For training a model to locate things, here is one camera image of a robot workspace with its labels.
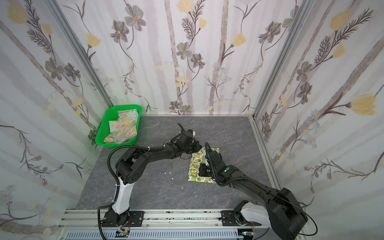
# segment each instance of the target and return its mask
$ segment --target green basket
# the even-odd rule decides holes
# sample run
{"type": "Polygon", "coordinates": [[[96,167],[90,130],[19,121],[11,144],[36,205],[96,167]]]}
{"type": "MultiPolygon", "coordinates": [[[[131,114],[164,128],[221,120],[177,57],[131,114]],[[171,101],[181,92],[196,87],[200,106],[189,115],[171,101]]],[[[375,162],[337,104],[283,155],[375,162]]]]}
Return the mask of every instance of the green basket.
{"type": "Polygon", "coordinates": [[[96,144],[101,146],[106,146],[109,148],[115,148],[120,147],[124,145],[133,145],[136,143],[137,135],[130,141],[123,142],[122,144],[116,144],[116,143],[105,143],[104,139],[111,134],[111,131],[109,130],[109,121],[116,121],[119,119],[118,111],[125,111],[130,109],[136,109],[139,113],[139,116],[137,117],[137,124],[136,124],[136,130],[137,134],[139,134],[139,121],[140,121],[140,115],[141,115],[141,107],[139,105],[120,105],[120,106],[114,106],[109,108],[103,117],[103,121],[101,122],[99,131],[96,135],[96,144]]]}

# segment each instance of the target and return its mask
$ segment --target gray flower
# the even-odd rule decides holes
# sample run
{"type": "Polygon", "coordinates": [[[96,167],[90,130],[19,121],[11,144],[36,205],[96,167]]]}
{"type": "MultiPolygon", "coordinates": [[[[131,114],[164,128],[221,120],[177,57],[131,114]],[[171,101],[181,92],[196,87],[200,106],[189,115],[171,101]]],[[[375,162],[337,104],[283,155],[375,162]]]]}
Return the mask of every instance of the gray flower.
{"type": "Polygon", "coordinates": [[[269,138],[269,134],[271,134],[272,130],[271,127],[267,124],[264,126],[263,133],[265,135],[265,138],[269,138]]]}
{"type": "Polygon", "coordinates": [[[128,34],[129,30],[125,25],[125,22],[113,20],[112,29],[115,30],[115,33],[111,33],[113,41],[118,43],[120,41],[120,38],[122,38],[124,42],[128,42],[127,36],[125,34],[128,34]]]}
{"type": "Polygon", "coordinates": [[[280,26],[281,23],[275,23],[274,21],[272,21],[269,26],[265,29],[266,33],[259,35],[259,43],[263,43],[265,40],[271,43],[273,41],[273,37],[280,33],[280,26]]]}
{"type": "Polygon", "coordinates": [[[297,81],[307,81],[307,73],[311,71],[312,64],[309,64],[308,61],[305,61],[301,64],[301,69],[297,70],[297,81]]]}
{"type": "Polygon", "coordinates": [[[308,82],[305,82],[305,84],[300,87],[300,90],[301,92],[297,95],[297,97],[301,98],[301,104],[307,103],[307,95],[311,94],[312,85],[310,85],[308,82]]]}
{"type": "Polygon", "coordinates": [[[51,73],[51,78],[61,80],[61,76],[64,73],[63,66],[57,66],[56,61],[53,58],[49,58],[49,61],[45,61],[45,69],[51,73]]]}
{"type": "Polygon", "coordinates": [[[185,59],[185,57],[192,56],[192,52],[188,50],[189,45],[188,43],[179,43],[177,45],[177,49],[179,50],[176,55],[180,55],[181,59],[185,59]]]}
{"type": "Polygon", "coordinates": [[[183,115],[191,114],[192,113],[192,107],[184,105],[181,107],[180,112],[183,113],[183,115]]]}
{"type": "Polygon", "coordinates": [[[283,24],[282,24],[283,28],[289,28],[292,25],[298,10],[299,10],[299,6],[295,6],[295,8],[291,10],[291,17],[286,18],[283,21],[283,24]]]}
{"type": "Polygon", "coordinates": [[[128,26],[135,25],[136,30],[141,31],[141,26],[147,25],[147,23],[141,19],[144,13],[137,5],[131,7],[131,5],[127,4],[125,11],[130,15],[124,18],[128,26]]]}
{"type": "Polygon", "coordinates": [[[171,101],[171,103],[170,103],[170,107],[169,107],[169,109],[171,109],[172,111],[174,111],[175,110],[175,108],[176,109],[179,109],[179,103],[177,102],[177,101],[171,101]]]}
{"type": "Polygon", "coordinates": [[[197,67],[197,65],[198,65],[200,68],[203,68],[203,67],[204,67],[205,63],[203,63],[203,62],[201,61],[201,59],[203,59],[203,58],[201,57],[201,54],[200,54],[200,53],[199,53],[199,54],[193,54],[193,55],[192,55],[192,57],[191,57],[191,61],[193,62],[193,67],[194,67],[194,68],[197,67]]]}
{"type": "Polygon", "coordinates": [[[269,118],[268,113],[265,112],[265,114],[262,116],[262,121],[263,121],[263,122],[267,122],[267,121],[268,121],[268,118],[269,118]]]}
{"type": "Polygon", "coordinates": [[[74,69],[74,66],[72,66],[72,64],[68,63],[68,65],[66,65],[65,67],[65,71],[67,73],[67,76],[68,77],[72,77],[73,81],[76,82],[76,77],[80,78],[80,71],[79,70],[75,70],[74,69]]]}

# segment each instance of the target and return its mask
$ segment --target wire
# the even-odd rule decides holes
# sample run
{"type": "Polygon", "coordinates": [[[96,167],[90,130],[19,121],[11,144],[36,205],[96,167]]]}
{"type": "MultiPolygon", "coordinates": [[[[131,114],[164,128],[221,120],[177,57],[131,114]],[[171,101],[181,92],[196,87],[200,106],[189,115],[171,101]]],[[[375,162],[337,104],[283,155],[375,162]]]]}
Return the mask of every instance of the wire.
{"type": "Polygon", "coordinates": [[[268,227],[268,229],[265,231],[265,233],[263,235],[261,235],[260,237],[255,238],[253,240],[256,240],[256,239],[259,239],[259,238],[263,237],[268,232],[269,229],[270,229],[270,227],[268,227]]]}
{"type": "Polygon", "coordinates": [[[123,229],[123,227],[125,227],[127,224],[129,224],[129,222],[131,221],[131,219],[132,219],[132,218],[130,218],[128,222],[126,222],[123,226],[120,227],[120,230],[121,230],[121,231],[123,231],[123,232],[126,231],[125,229],[123,229]]]}
{"type": "MultiPolygon", "coordinates": [[[[237,178],[231,179],[231,180],[229,180],[229,181],[227,181],[227,182],[225,182],[225,183],[223,183],[223,184],[220,183],[219,180],[218,180],[218,177],[217,177],[217,175],[216,175],[216,173],[215,173],[215,169],[214,169],[213,161],[212,161],[211,157],[210,157],[209,154],[208,154],[208,149],[210,150],[210,146],[209,146],[209,144],[208,144],[207,142],[205,142],[205,152],[207,153],[206,158],[207,158],[207,160],[209,160],[209,164],[211,165],[211,171],[212,171],[212,174],[213,174],[213,176],[214,176],[214,178],[215,178],[215,180],[216,180],[216,183],[217,183],[219,186],[224,187],[225,185],[227,185],[227,184],[229,184],[230,182],[233,182],[233,181],[235,181],[235,180],[247,180],[247,181],[253,183],[254,185],[256,185],[258,188],[262,189],[264,192],[266,192],[266,190],[265,190],[264,188],[260,187],[260,186],[257,185],[255,182],[251,181],[250,179],[248,179],[248,178],[246,178],[246,177],[237,177],[237,178]]],[[[300,235],[303,235],[303,236],[313,236],[313,235],[316,235],[316,234],[317,234],[317,232],[318,232],[317,224],[316,224],[316,222],[313,220],[313,218],[312,218],[311,216],[308,215],[308,213],[304,212],[303,210],[301,210],[300,207],[294,205],[293,203],[291,203],[291,202],[289,202],[289,201],[287,201],[287,200],[285,200],[285,199],[283,199],[283,198],[281,198],[281,197],[279,197],[279,196],[276,196],[276,195],[271,194],[271,193],[268,193],[268,194],[270,194],[270,195],[272,195],[272,196],[274,196],[274,197],[280,198],[281,200],[283,200],[283,201],[285,201],[285,202],[291,204],[292,206],[296,207],[298,210],[300,210],[301,212],[303,212],[305,215],[307,215],[307,216],[313,221],[313,223],[314,223],[314,225],[315,225],[315,227],[316,227],[316,231],[315,231],[315,233],[313,233],[313,234],[303,234],[303,233],[299,233],[300,235]]]]}
{"type": "MultiPolygon", "coordinates": [[[[108,207],[111,207],[117,200],[118,196],[119,196],[119,190],[120,190],[120,182],[119,182],[119,178],[116,176],[116,174],[113,172],[113,169],[111,167],[111,157],[112,155],[119,149],[122,149],[122,148],[126,148],[126,147],[134,147],[134,148],[138,148],[138,149],[142,149],[144,151],[148,151],[148,148],[147,147],[141,147],[141,146],[135,146],[135,145],[129,145],[129,146],[120,146],[120,147],[117,147],[115,149],[113,149],[109,155],[108,155],[108,158],[107,158],[107,167],[108,167],[108,170],[109,172],[112,174],[113,178],[116,180],[116,192],[115,192],[115,197],[113,198],[113,201],[108,204],[108,205],[104,205],[104,206],[100,206],[97,208],[97,220],[98,220],[98,227],[99,227],[99,232],[100,232],[100,235],[101,235],[101,238],[103,240],[107,240],[103,234],[103,231],[101,229],[101,220],[100,220],[100,209],[105,209],[105,208],[108,208],[108,207]]],[[[164,149],[165,147],[164,146],[161,146],[161,147],[153,147],[151,149],[151,151],[158,151],[158,150],[161,150],[161,149],[164,149]]]]}
{"type": "Polygon", "coordinates": [[[303,233],[299,233],[299,235],[303,235],[303,236],[313,236],[313,235],[316,235],[316,233],[317,233],[317,231],[318,231],[317,224],[316,224],[316,222],[313,220],[313,218],[312,218],[311,216],[308,215],[308,213],[304,212],[304,211],[301,210],[298,206],[294,205],[293,203],[291,203],[291,202],[289,202],[289,201],[287,201],[287,200],[285,200],[285,199],[282,199],[282,198],[279,197],[279,196],[275,196],[275,195],[273,195],[273,194],[271,194],[271,195],[274,196],[274,197],[280,198],[281,200],[283,200],[283,201],[285,201],[285,202],[291,204],[292,206],[296,207],[298,210],[302,211],[305,215],[307,215],[307,216],[313,221],[314,226],[316,227],[316,231],[315,231],[313,234],[303,234],[303,233]]]}

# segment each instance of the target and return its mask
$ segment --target floral wallpaper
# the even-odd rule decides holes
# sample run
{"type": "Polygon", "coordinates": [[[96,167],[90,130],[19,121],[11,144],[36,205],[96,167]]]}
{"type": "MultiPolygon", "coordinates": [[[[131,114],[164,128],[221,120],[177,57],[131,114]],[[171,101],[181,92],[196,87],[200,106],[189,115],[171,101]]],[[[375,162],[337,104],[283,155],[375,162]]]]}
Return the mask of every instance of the floral wallpaper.
{"type": "Polygon", "coordinates": [[[252,114],[301,1],[58,0],[115,105],[252,114]]]}
{"type": "Polygon", "coordinates": [[[319,227],[311,239],[384,237],[383,13],[382,1],[315,1],[257,116],[319,227]]]}
{"type": "Polygon", "coordinates": [[[101,150],[107,106],[44,1],[0,6],[0,238],[51,239],[101,150]]]}

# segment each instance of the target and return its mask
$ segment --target folded cloth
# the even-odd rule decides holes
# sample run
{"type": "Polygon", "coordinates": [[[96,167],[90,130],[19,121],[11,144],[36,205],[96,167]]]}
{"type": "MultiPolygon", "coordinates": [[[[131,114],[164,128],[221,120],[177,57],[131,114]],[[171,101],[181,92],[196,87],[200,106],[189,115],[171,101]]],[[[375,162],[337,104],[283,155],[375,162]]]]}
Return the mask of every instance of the folded cloth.
{"type": "MultiPolygon", "coordinates": [[[[212,147],[212,150],[218,152],[219,148],[212,147]]],[[[192,153],[191,163],[189,164],[188,181],[215,183],[211,177],[199,176],[200,164],[205,164],[205,162],[205,147],[196,153],[192,153]]]]}
{"type": "Polygon", "coordinates": [[[105,139],[105,143],[121,144],[132,140],[137,135],[136,123],[139,116],[136,109],[118,111],[119,119],[109,121],[109,130],[111,132],[105,139]]]}

